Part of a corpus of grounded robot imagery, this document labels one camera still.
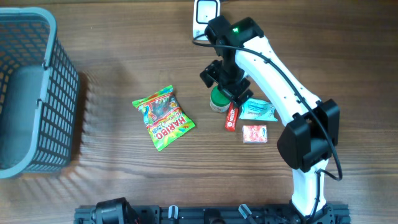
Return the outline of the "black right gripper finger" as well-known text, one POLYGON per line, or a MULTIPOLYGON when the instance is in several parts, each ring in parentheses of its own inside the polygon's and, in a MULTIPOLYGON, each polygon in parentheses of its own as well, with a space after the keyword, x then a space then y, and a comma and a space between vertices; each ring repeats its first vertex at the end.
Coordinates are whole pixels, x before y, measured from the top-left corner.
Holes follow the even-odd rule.
POLYGON ((201 72, 200 78, 207 88, 212 87, 214 83, 220 82, 220 76, 222 72, 221 66, 221 60, 214 60, 204 69, 204 71, 201 72))
POLYGON ((232 102, 234 108, 240 108, 248 99, 253 96, 253 92, 250 89, 247 89, 242 94, 232 95, 230 101, 232 102))

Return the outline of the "light blue tissue pack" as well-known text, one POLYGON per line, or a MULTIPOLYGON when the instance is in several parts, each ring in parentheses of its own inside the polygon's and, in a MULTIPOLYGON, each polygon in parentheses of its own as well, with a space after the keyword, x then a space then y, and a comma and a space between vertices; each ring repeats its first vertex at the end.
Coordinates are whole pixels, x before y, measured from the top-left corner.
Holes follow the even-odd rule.
POLYGON ((277 121, 274 112, 275 107, 272 103, 250 98, 242 105, 239 119, 277 121))

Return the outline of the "small red candy bar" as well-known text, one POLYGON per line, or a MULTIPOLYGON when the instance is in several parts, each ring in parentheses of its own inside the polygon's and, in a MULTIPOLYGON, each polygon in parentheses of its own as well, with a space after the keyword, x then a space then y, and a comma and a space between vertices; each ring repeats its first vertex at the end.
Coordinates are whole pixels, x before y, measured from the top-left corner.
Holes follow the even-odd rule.
POLYGON ((227 131, 235 131, 236 130, 236 120, 238 117, 239 109, 235 108, 231 103, 228 109, 228 114, 225 122, 225 129, 227 131))

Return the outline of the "green lid plastic jar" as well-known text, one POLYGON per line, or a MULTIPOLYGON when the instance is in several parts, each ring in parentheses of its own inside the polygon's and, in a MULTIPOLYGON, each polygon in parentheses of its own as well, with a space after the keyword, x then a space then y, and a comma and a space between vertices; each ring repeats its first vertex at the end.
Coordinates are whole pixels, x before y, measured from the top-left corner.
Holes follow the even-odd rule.
POLYGON ((210 96, 211 109, 217 113, 224 113, 229 109, 230 104, 231 101, 219 91, 218 86, 215 86, 210 96))

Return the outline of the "red snack packet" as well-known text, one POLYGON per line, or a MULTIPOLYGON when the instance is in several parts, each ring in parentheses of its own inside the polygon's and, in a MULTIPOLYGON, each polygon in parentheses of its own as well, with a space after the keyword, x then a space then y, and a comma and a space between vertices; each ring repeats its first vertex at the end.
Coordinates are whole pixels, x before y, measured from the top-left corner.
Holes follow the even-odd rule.
POLYGON ((266 143, 268 141, 266 125, 244 125, 242 131, 243 143, 266 143))

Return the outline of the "green Haribo candy bag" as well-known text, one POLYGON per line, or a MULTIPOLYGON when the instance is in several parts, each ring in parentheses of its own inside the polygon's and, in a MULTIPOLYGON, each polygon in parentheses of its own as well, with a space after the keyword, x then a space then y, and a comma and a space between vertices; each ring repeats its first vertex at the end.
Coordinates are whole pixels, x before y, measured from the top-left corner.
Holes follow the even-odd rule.
POLYGON ((196 126, 181 109, 172 85, 135 100, 132 105, 142 113, 146 129, 158 151, 196 126))

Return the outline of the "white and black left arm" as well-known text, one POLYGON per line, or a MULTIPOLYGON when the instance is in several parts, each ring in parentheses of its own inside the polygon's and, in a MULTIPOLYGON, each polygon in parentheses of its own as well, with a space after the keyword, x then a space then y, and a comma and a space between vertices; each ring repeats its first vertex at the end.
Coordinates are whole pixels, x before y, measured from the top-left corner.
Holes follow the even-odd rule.
POLYGON ((126 198, 98 202, 90 214, 90 221, 96 224, 140 224, 138 213, 126 198))

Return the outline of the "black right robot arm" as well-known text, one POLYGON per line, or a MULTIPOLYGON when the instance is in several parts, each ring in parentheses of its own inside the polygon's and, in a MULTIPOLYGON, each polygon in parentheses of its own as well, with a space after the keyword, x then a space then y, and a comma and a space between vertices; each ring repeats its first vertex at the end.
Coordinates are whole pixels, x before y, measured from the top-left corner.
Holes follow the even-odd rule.
POLYGON ((240 107, 252 97, 254 81, 278 112, 284 130, 277 142, 279 154, 292 168, 294 192, 290 201, 302 223, 317 222, 326 206, 324 177, 343 178, 335 149, 340 109, 308 91, 281 62, 264 31, 250 17, 230 24, 218 16, 193 33, 193 44, 215 49, 220 60, 201 72, 207 87, 240 107))

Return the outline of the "white barcode scanner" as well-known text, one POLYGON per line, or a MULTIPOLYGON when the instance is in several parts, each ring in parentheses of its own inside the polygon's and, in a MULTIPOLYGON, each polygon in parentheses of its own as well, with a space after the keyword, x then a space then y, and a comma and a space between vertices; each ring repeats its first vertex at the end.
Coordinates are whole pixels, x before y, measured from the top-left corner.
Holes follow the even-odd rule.
POLYGON ((205 29, 210 20, 218 17, 221 11, 220 0, 195 0, 193 10, 193 38, 207 40, 205 29))

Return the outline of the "grey mesh shopping basket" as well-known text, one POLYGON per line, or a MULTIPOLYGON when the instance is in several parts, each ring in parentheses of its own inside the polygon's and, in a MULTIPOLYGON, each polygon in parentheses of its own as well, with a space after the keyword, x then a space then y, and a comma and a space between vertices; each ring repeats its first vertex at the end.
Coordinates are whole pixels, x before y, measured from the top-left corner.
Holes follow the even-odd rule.
POLYGON ((1 178, 70 162, 80 78, 40 7, 1 8, 1 178))

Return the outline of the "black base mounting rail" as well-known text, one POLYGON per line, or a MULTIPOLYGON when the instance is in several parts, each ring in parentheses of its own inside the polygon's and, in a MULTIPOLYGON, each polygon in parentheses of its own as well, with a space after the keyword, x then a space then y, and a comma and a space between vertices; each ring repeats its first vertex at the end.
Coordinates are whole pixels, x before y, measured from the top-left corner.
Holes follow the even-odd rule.
MULTIPOLYGON (((138 223, 302 223, 299 215, 287 204, 249 207, 251 214, 245 218, 238 207, 179 207, 170 215, 167 207, 133 206, 138 223)), ((350 224, 349 208, 344 204, 328 203, 316 214, 313 223, 350 224)))

